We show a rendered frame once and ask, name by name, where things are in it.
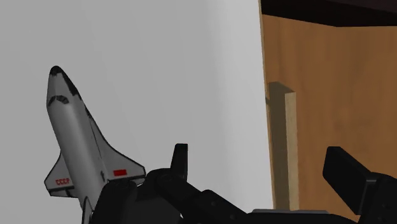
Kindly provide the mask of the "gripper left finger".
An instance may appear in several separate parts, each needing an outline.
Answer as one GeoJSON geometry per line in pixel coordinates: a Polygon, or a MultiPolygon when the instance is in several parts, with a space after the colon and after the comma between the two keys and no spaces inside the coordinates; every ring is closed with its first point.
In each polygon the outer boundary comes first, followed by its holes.
{"type": "Polygon", "coordinates": [[[211,190],[187,181],[188,145],[174,147],[171,166],[148,173],[142,185],[111,181],[90,224],[247,224],[247,213],[211,190]]]}

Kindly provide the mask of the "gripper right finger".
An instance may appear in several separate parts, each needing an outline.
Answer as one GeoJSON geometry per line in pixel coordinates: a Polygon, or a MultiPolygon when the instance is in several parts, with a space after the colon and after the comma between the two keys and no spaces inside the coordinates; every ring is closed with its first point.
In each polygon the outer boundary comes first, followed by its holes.
{"type": "Polygon", "coordinates": [[[339,146],[327,147],[323,178],[358,224],[397,224],[397,178],[370,171],[339,146]]]}

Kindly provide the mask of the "white table with wooden leg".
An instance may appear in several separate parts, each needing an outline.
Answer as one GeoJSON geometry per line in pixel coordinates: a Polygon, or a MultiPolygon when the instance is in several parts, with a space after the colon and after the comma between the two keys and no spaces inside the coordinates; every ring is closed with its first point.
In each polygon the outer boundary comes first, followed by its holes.
{"type": "Polygon", "coordinates": [[[258,0],[0,0],[0,224],[80,224],[51,197],[60,66],[107,141],[147,171],[188,144],[188,181],[273,206],[258,0]]]}

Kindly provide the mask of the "white toy space shuttle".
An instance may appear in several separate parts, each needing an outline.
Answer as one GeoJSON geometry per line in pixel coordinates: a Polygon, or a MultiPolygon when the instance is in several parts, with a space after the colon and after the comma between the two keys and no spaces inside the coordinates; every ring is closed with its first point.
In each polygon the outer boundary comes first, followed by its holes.
{"type": "Polygon", "coordinates": [[[141,185],[145,168],[108,143],[78,89],[59,66],[49,72],[46,110],[60,148],[44,180],[46,190],[52,197],[77,198],[81,224],[94,224],[104,186],[119,180],[141,185]]]}

